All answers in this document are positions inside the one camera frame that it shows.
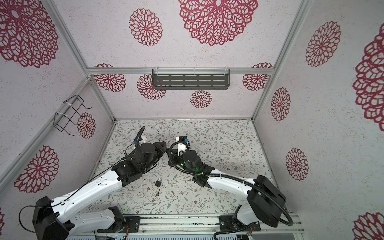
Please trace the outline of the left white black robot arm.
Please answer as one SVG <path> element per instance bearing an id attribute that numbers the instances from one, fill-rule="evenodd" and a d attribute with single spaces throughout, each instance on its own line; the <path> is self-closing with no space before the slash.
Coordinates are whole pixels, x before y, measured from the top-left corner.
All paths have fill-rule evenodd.
<path id="1" fill-rule="evenodd" d="M 118 207 L 82 214 L 86 206 L 140 179 L 166 153 L 166 142 L 142 143 L 101 176 L 66 195 L 36 202 L 33 226 L 39 240 L 65 240 L 79 233 L 114 233 L 126 226 Z"/>

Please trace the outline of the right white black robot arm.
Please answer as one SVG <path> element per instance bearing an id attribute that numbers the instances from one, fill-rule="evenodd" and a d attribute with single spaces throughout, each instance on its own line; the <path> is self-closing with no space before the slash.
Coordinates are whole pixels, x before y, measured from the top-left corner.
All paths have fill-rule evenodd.
<path id="1" fill-rule="evenodd" d="M 191 175 L 192 181 L 202 188 L 223 190 L 247 200 L 247 206 L 239 206 L 233 218 L 242 225 L 256 221 L 276 228 L 279 223 L 293 225 L 293 219 L 285 204 L 285 195 L 267 179 L 258 175 L 255 179 L 225 174 L 201 161 L 196 151 L 167 149 L 169 165 Z"/>

